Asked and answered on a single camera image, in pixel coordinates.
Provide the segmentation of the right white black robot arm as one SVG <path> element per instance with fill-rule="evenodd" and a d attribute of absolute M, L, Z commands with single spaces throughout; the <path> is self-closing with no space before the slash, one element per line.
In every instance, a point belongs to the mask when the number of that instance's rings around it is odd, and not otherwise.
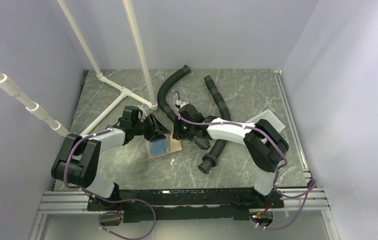
<path fill-rule="evenodd" d="M 180 108 L 172 108 L 174 118 L 174 137 L 187 139 L 198 137 L 207 140 L 223 141 L 243 145 L 255 165 L 258 167 L 254 189 L 253 203 L 263 208 L 272 200 L 271 193 L 276 185 L 278 172 L 287 165 L 287 141 L 267 119 L 257 122 L 234 122 L 220 117 L 204 117 L 190 103 Z"/>

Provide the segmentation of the tan leather card holder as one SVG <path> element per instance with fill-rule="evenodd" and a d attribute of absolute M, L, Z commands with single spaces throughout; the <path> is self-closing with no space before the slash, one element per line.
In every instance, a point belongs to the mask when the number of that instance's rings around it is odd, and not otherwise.
<path fill-rule="evenodd" d="M 148 157 L 150 159 L 171 154 L 182 150 L 180 141 L 172 137 L 155 141 L 146 141 Z"/>

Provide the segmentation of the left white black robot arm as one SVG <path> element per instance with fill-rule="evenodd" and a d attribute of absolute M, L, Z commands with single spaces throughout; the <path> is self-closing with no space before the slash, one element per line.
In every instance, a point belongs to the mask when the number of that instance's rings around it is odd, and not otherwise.
<path fill-rule="evenodd" d="M 108 210 L 121 201 L 119 185 L 97 173 L 100 156 L 110 149 L 128 144 L 136 136 L 163 144 L 171 132 L 151 113 L 144 115 L 136 106 L 126 106 L 114 125 L 88 135 L 65 136 L 51 168 L 51 176 L 70 189 L 81 189 L 100 199 Z"/>

